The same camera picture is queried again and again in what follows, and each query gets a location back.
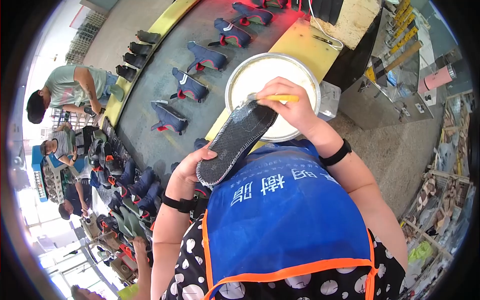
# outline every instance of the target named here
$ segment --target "woman in striped shirt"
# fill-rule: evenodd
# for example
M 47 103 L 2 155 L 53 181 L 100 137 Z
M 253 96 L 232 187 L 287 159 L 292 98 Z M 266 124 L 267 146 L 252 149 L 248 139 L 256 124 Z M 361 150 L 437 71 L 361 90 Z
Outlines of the woman in striped shirt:
M 77 159 L 83 158 L 85 155 L 87 155 L 88 148 L 90 148 L 90 144 L 92 143 L 93 132 L 98 130 L 98 127 L 89 125 L 74 130 L 76 143 L 73 145 L 72 151 L 69 151 L 68 143 L 70 138 L 63 130 L 65 127 L 72 129 L 72 125 L 70 123 L 63 123 L 53 132 L 52 139 L 50 141 L 44 141 L 40 145 L 40 153 L 43 156 L 53 153 L 53 155 L 62 163 L 73 166 Z

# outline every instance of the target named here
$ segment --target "pink cylinder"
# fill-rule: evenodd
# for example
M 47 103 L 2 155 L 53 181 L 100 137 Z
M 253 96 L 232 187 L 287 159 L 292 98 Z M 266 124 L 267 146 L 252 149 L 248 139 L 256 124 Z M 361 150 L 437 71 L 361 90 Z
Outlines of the pink cylinder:
M 456 78 L 456 74 L 451 64 L 448 64 L 438 70 L 419 80 L 418 93 L 422 94 L 431 89 L 439 87 L 445 83 L 448 83 Z

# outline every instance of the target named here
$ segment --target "blue apron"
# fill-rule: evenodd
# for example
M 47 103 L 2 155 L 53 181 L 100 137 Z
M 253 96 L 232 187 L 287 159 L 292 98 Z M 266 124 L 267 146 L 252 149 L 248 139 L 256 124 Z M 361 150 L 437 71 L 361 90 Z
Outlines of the blue apron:
M 202 220 L 210 299 L 228 282 L 272 282 L 333 268 L 368 265 L 373 245 L 347 192 L 320 166 L 318 153 L 266 144 L 216 186 Z

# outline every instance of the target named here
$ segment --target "shoe sole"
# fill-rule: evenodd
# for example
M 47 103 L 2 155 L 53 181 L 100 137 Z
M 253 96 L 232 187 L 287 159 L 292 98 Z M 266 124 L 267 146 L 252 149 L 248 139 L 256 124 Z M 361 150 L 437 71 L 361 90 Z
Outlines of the shoe sole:
M 218 153 L 217 157 L 197 164 L 196 174 L 202 185 L 211 188 L 219 184 L 239 156 L 273 125 L 277 115 L 256 101 L 234 109 L 208 147 Z

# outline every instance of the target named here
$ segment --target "yellow handle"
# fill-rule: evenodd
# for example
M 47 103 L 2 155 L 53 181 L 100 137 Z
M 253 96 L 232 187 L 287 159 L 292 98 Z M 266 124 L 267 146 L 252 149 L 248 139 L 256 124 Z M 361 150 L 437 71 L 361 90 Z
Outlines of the yellow handle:
M 288 102 L 299 101 L 299 97 L 295 95 L 270 95 L 265 98 L 272 101 L 288 101 Z

